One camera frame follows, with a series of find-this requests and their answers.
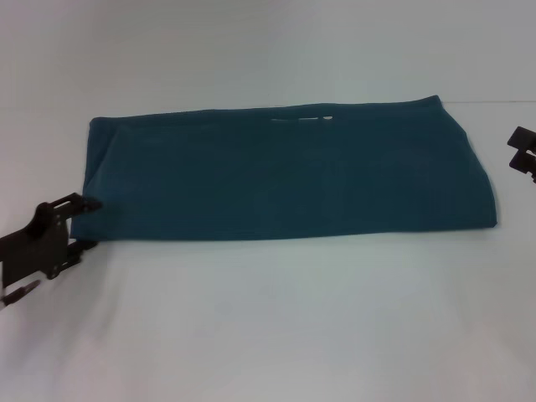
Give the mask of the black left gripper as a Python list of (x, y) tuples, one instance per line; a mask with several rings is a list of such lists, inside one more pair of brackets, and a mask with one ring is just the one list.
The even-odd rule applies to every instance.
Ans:
[(98, 242), (76, 240), (68, 245), (66, 219), (93, 213), (102, 206), (96, 198), (78, 193), (41, 203), (25, 227), (1, 238), (2, 288), (38, 271), (51, 277), (66, 255), (67, 268), (79, 264), (83, 254)]

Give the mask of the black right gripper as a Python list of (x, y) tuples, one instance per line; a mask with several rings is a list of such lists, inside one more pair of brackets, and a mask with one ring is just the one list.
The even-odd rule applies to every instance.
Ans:
[(523, 174), (530, 173), (536, 183), (536, 132), (518, 126), (508, 139), (508, 145), (518, 150), (509, 167)]

